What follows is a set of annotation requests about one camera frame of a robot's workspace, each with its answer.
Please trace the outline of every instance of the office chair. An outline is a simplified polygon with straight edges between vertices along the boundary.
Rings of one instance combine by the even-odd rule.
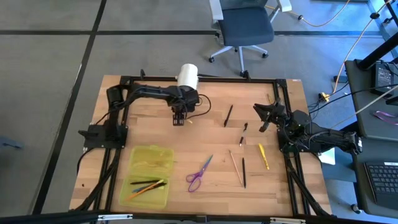
[[[274,30],[271,22],[279,11],[292,10],[289,0],[277,0],[277,7],[268,16],[264,8],[268,0],[209,0],[212,28],[221,30],[224,46],[212,54],[209,62],[214,62],[214,56],[222,54],[232,48],[239,51],[241,64],[240,75],[248,77],[249,73],[244,69],[242,49],[251,49],[262,53],[263,58],[268,57],[268,51],[257,44],[265,44],[274,40]]]

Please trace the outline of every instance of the purple scissors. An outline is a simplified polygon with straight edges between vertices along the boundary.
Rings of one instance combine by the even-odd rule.
[[[199,172],[197,172],[196,174],[190,174],[187,176],[187,182],[191,183],[188,188],[189,192],[194,192],[194,191],[198,190],[198,188],[201,184],[201,177],[205,173],[205,170],[206,170],[207,166],[209,165],[211,158],[213,158],[213,155],[210,156],[210,158],[206,161],[205,165],[201,168],[201,170]]]

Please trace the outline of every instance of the scissors blade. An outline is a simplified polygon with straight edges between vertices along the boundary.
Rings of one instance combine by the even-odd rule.
[[[209,165],[211,158],[213,158],[213,155],[210,156],[210,158],[206,161],[205,165],[203,166],[202,170],[205,171],[207,166]]]

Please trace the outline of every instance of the yellow cable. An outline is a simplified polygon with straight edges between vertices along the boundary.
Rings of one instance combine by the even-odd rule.
[[[391,0],[388,0],[387,2],[385,2],[385,3],[380,7],[380,9],[377,10],[376,14],[379,13],[379,12],[381,11],[381,9],[383,9],[384,6],[386,6],[386,4],[389,3],[390,1],[391,1]],[[353,51],[353,49],[354,49],[354,47],[356,46],[356,44],[359,42],[359,40],[361,40],[363,34],[365,33],[366,29],[369,27],[369,25],[371,24],[372,21],[373,21],[373,19],[371,19],[371,20],[368,22],[368,24],[366,24],[366,26],[365,26],[365,28],[363,29],[361,35],[358,37],[358,39],[356,40],[356,42],[354,43],[354,45],[351,47],[351,49],[349,50],[349,52],[348,52],[346,58],[344,59],[343,63],[341,64],[340,71],[338,72],[338,75],[337,75],[335,88],[333,89],[333,93],[336,92],[338,79],[340,78],[341,71],[343,71],[344,63],[347,61],[347,58],[349,57],[349,55],[350,55],[351,52]]]
[[[333,21],[333,20],[343,11],[343,9],[348,5],[348,3],[349,3],[350,1],[351,1],[351,0],[347,0],[346,4],[340,9],[340,11],[338,11],[329,21],[327,21],[327,22],[325,22],[325,23],[323,23],[323,24],[314,25],[314,24],[310,23],[309,21],[307,21],[306,19],[304,19],[304,17],[302,18],[302,20],[303,20],[305,23],[307,23],[308,25],[313,26],[313,27],[321,27],[321,26],[324,26],[324,25],[328,24],[329,22]],[[275,9],[274,7],[270,7],[270,6],[266,6],[266,7],[269,8],[269,9]],[[289,11],[288,13],[290,13],[290,14],[292,14],[292,15],[295,15],[295,16],[297,16],[297,17],[300,17],[300,15],[298,15],[297,13],[295,13],[295,12],[293,12],[293,11]]]

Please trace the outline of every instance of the keyboard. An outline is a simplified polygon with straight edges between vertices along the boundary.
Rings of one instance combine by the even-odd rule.
[[[398,162],[367,162],[364,165],[374,201],[398,210]]]

